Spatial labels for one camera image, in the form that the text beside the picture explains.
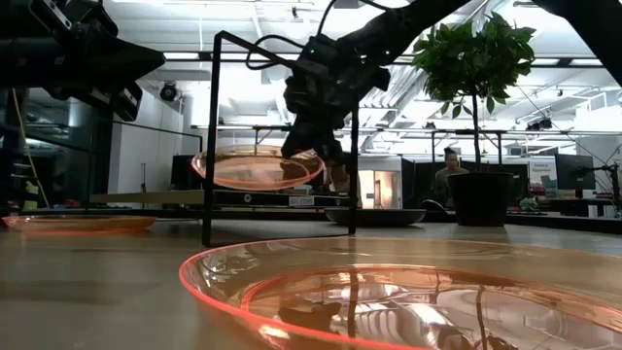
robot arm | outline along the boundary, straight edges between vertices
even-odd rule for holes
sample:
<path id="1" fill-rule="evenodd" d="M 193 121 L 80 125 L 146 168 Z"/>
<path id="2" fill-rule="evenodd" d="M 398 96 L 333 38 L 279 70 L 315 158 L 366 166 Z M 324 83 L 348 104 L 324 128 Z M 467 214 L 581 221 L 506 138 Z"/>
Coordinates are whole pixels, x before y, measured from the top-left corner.
<path id="1" fill-rule="evenodd" d="M 0 2 L 0 88 L 44 88 L 134 121 L 142 97 L 136 80 L 164 64 L 163 53 L 117 38 L 101 4 L 65 3 Z"/>
<path id="2" fill-rule="evenodd" d="M 393 63 L 425 29 L 460 9 L 469 0 L 415 0 L 372 19 L 363 28 L 337 40 L 311 37 L 296 63 L 319 73 L 312 80 L 300 70 L 286 80 L 288 109 L 296 113 L 282 148 L 284 157 L 315 149 L 325 161 L 340 163 L 341 148 L 333 131 L 372 88 L 386 90 L 391 78 L 381 68 Z M 569 21 L 585 43 L 622 85 L 622 61 L 616 54 L 622 40 L 618 0 L 535 0 L 550 13 Z"/>

wire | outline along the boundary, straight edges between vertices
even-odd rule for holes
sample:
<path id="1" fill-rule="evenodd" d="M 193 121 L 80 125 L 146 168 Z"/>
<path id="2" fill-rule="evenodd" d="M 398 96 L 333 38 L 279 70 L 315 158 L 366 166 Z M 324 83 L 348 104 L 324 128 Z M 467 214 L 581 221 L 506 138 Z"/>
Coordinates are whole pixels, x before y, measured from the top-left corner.
<path id="1" fill-rule="evenodd" d="M 263 43 L 264 41 L 268 40 L 268 39 L 277 39 L 283 42 L 286 42 L 292 46 L 295 46 L 299 49 L 304 49 L 304 46 L 295 42 L 292 39 L 286 38 L 284 36 L 281 35 L 277 35 L 277 34 L 268 34 L 265 35 L 261 38 L 259 38 L 257 41 L 255 41 L 255 46 L 258 46 L 259 44 Z M 259 66 L 252 66 L 251 65 L 251 54 L 253 54 L 253 52 L 248 52 L 248 54 L 246 55 L 246 60 L 244 61 L 244 63 L 246 64 L 246 67 L 250 70 L 262 70 L 262 69 L 266 69 L 266 68 L 270 68 L 270 67 L 274 67 L 275 65 L 279 64 L 278 62 L 269 62 L 269 63 L 265 63 Z"/>
<path id="2" fill-rule="evenodd" d="M 320 20 L 320 25 L 318 26 L 318 32 L 316 33 L 316 35 L 322 34 L 322 29 L 324 29 L 324 23 L 327 21 L 328 13 L 330 12 L 330 9 L 332 9 L 332 6 L 334 6 L 334 3 L 336 2 L 337 0 L 330 0 L 330 2 L 328 3 L 326 9 L 324 10 L 324 14 L 322 15 L 322 19 Z"/>
<path id="3" fill-rule="evenodd" d="M 618 151 L 620 151 L 621 147 L 622 147 L 622 144 L 619 144 L 618 147 L 613 151 L 611 156 L 609 156 L 609 158 L 606 159 L 605 165 L 607 165 L 609 161 L 613 158 L 613 156 L 615 156 L 615 154 L 618 153 Z"/>
<path id="4" fill-rule="evenodd" d="M 546 114 L 544 112 L 542 112 L 542 110 L 536 106 L 536 104 L 533 102 L 533 100 L 527 95 L 527 93 L 525 93 L 521 87 L 516 86 L 518 89 L 521 90 L 521 92 L 523 92 L 523 94 L 525 95 L 525 97 L 527 98 L 527 100 L 537 109 L 538 112 L 540 112 L 545 118 L 548 118 L 546 116 Z M 595 154 L 593 154 L 592 152 L 590 152 L 588 149 L 586 149 L 585 147 L 583 147 L 580 143 L 576 142 L 576 139 L 570 137 L 570 135 L 566 134 L 559 126 L 557 126 L 553 121 L 551 121 L 551 124 L 553 126 L 555 126 L 558 130 L 562 131 L 562 133 L 564 135 L 566 135 L 566 137 L 568 137 L 572 142 L 574 142 L 574 145 L 577 146 L 578 148 L 580 148 L 581 150 L 585 151 L 585 153 L 587 153 L 588 155 L 592 156 L 593 158 L 595 158 L 596 160 L 600 161 L 602 164 L 606 165 L 606 162 L 603 161 L 601 158 L 599 158 L 598 156 L 596 156 Z M 613 190 L 610 189 L 610 187 L 604 186 L 604 188 L 608 191 L 611 191 L 613 193 Z"/>
<path id="5" fill-rule="evenodd" d="M 320 35 L 322 34 L 322 29 L 324 29 L 324 24 L 327 21 L 327 17 L 328 17 L 328 13 L 330 12 L 330 9 L 332 9 L 332 7 L 334 6 L 334 3 L 336 3 L 337 0 L 330 0 L 330 2 L 327 5 L 327 8 L 324 10 L 324 14 L 322 15 L 322 19 L 320 20 L 320 25 L 318 26 L 318 32 L 316 35 Z M 378 10 L 382 10 L 382 11 L 389 11 L 391 10 L 391 8 L 388 8 L 386 6 L 382 6 L 380 4 L 376 4 L 373 1 L 370 0 L 361 0 L 362 3 L 365 3 L 371 7 L 375 7 Z"/>
<path id="6" fill-rule="evenodd" d="M 21 111 L 19 110 L 19 102 L 17 101 L 17 92 L 13 89 L 13 102 L 16 105 L 17 119 L 19 120 L 19 131 L 21 133 L 21 137 L 23 138 L 23 143 L 26 144 L 26 129 L 23 126 L 23 119 L 21 118 Z M 46 197 L 46 192 L 43 190 L 43 186 L 41 186 L 41 182 L 39 181 L 39 175 L 37 175 L 37 169 L 35 169 L 35 163 L 32 161 L 32 155 L 30 155 L 30 149 L 26 144 L 26 155 L 28 156 L 28 161 L 30 161 L 30 167 L 32 168 L 32 173 L 35 176 L 35 180 L 37 181 L 37 186 L 39 186 L 39 191 L 41 191 L 41 196 L 43 200 L 46 202 L 46 208 L 50 208 L 50 203 L 48 202 L 48 198 Z"/>
<path id="7" fill-rule="evenodd" d="M 596 183 L 599 184 L 603 190 L 613 193 L 613 189 L 610 188 L 605 181 L 602 181 L 598 176 L 596 176 L 596 174 L 594 174 L 594 181 L 596 181 Z"/>

black bowl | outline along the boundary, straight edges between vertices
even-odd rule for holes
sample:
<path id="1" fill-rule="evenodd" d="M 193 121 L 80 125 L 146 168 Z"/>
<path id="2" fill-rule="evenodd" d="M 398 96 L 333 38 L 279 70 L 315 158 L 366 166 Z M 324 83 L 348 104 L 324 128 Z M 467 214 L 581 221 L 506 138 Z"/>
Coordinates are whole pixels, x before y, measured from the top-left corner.
<path id="1" fill-rule="evenodd" d="M 339 225 L 348 225 L 350 208 L 327 208 L 327 217 Z M 419 209 L 358 209 L 359 228 L 401 228 L 419 223 L 426 216 Z"/>

table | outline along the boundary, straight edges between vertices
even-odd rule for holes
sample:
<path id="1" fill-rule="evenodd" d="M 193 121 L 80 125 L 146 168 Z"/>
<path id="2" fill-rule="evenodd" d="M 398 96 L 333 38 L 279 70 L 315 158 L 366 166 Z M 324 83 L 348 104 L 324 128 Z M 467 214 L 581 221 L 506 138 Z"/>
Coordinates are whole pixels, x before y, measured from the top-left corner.
<path id="1" fill-rule="evenodd" d="M 553 209 L 567 216 L 577 216 L 588 218 L 590 216 L 590 205 L 597 207 L 598 216 L 605 214 L 606 206 L 613 206 L 611 199 L 604 198 L 576 198 L 576 199 L 549 199 Z"/>
<path id="2" fill-rule="evenodd" d="M 248 241 L 342 231 L 330 223 L 214 221 L 215 239 Z M 178 280 L 204 248 L 196 222 L 158 222 L 134 236 L 27 237 L 0 231 L 2 350 L 248 348 L 202 321 Z M 577 249 L 622 257 L 622 239 L 538 227 L 423 224 L 359 236 L 427 237 Z"/>

transparent plastic plate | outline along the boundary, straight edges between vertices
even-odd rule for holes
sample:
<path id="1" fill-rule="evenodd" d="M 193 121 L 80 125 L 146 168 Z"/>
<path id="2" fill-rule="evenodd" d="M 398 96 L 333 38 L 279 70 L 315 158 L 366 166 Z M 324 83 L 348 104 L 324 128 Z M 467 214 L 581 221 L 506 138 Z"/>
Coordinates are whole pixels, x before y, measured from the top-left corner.
<path id="1" fill-rule="evenodd" d="M 254 349 L 571 350 L 620 347 L 621 268 L 507 244 L 317 238 L 207 251 L 180 278 Z"/>
<path id="2" fill-rule="evenodd" d="M 40 235 L 95 235 L 136 233 L 156 221 L 154 217 L 99 215 L 13 216 L 2 219 L 10 228 Z"/>
<path id="3" fill-rule="evenodd" d="M 192 160 L 192 167 L 206 176 L 207 153 Z M 313 151 L 284 159 L 274 146 L 248 145 L 216 150 L 214 183 L 246 191 L 275 191 L 302 185 L 324 170 L 324 163 Z"/>

